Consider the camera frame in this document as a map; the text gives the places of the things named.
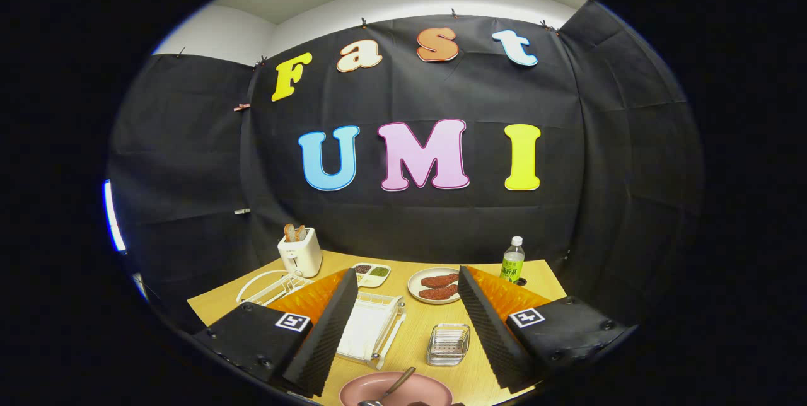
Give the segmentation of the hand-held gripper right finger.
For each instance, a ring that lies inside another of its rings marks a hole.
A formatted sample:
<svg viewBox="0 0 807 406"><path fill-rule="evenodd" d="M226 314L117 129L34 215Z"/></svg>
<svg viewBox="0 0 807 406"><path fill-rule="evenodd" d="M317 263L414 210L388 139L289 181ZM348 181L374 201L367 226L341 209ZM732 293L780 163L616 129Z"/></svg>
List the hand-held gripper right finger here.
<svg viewBox="0 0 807 406"><path fill-rule="evenodd" d="M458 292L501 388L585 371L631 335L631 328L574 296L548 300L472 266Z"/></svg>

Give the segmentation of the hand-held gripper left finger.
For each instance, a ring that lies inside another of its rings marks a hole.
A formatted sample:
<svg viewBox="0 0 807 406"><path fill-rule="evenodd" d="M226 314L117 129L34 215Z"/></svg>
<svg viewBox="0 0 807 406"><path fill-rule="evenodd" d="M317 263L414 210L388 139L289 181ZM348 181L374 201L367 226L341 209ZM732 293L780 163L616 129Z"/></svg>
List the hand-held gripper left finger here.
<svg viewBox="0 0 807 406"><path fill-rule="evenodd" d="M319 397L356 299L356 271L342 269L269 305L239 304L193 338L262 383Z"/></svg>

